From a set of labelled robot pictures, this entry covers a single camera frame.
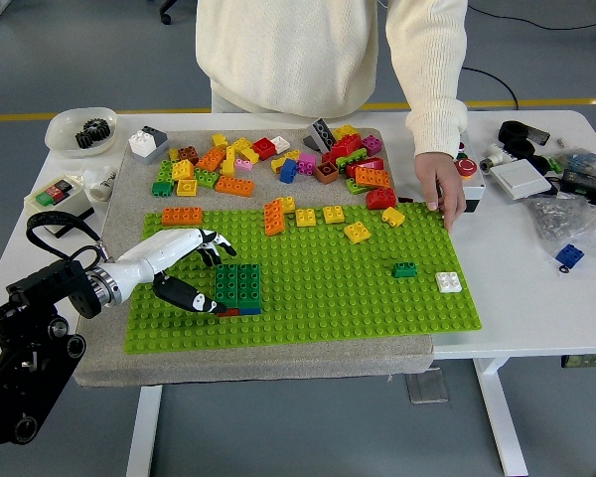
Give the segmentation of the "person's left hand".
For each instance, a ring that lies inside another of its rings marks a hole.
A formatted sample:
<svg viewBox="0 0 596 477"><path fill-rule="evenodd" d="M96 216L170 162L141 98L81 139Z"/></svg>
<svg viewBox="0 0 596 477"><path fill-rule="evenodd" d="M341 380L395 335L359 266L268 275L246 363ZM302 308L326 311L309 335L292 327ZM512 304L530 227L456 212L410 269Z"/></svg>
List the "person's left hand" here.
<svg viewBox="0 0 596 477"><path fill-rule="evenodd" d="M415 156L414 171L427 209L440 211L444 228L451 232L466 209L462 178L453 158L442 152L421 153Z"/></svg>

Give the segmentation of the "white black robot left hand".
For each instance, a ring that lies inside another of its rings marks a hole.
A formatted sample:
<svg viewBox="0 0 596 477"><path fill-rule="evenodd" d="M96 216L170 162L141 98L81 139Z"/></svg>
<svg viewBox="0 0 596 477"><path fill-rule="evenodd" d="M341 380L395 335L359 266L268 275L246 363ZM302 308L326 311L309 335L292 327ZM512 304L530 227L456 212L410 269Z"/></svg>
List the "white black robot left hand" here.
<svg viewBox="0 0 596 477"><path fill-rule="evenodd" d="M108 276L108 302L118 305L130 297L135 286L150 283L162 300L190 312L224 313L227 307L207 297L194 286L169 276L165 270L190 253L198 252L207 266L222 262L217 248L229 255L236 251L217 232L202 229L162 230L100 269Z"/></svg>

